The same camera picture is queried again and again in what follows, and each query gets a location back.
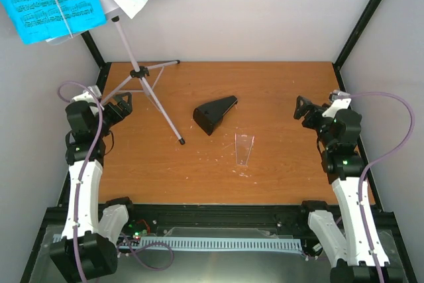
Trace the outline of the black metronome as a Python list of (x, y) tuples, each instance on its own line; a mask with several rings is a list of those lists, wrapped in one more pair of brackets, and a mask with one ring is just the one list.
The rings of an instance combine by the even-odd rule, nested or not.
[(231, 95), (204, 103), (193, 111), (193, 120), (208, 135), (222, 123), (223, 117), (238, 103), (236, 96)]

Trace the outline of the clear plastic metronome cover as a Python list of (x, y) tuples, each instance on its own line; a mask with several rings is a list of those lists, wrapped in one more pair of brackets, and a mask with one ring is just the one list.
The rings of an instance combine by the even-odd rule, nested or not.
[(246, 166), (254, 144), (254, 135), (235, 134), (236, 163)]

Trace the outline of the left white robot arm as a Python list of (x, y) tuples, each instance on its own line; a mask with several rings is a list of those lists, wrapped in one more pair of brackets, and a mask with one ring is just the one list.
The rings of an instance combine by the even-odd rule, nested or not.
[(117, 94), (114, 102), (104, 106), (99, 104), (100, 97), (93, 86), (66, 107), (70, 200), (61, 239), (50, 247), (50, 258), (66, 282), (85, 282), (115, 273), (119, 235), (132, 231), (138, 223), (128, 197), (114, 199), (99, 211), (106, 153), (103, 138), (133, 110), (130, 93)]

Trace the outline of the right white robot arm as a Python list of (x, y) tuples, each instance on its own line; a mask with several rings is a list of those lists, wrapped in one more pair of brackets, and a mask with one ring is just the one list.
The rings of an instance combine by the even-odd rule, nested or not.
[(403, 282), (403, 270), (391, 265), (374, 223), (365, 165), (356, 150), (362, 117), (350, 102), (339, 91), (332, 93), (330, 104), (296, 99), (293, 117), (317, 134), (321, 165), (343, 223), (342, 228), (336, 224), (325, 203), (305, 201), (307, 225), (331, 264), (331, 282)]

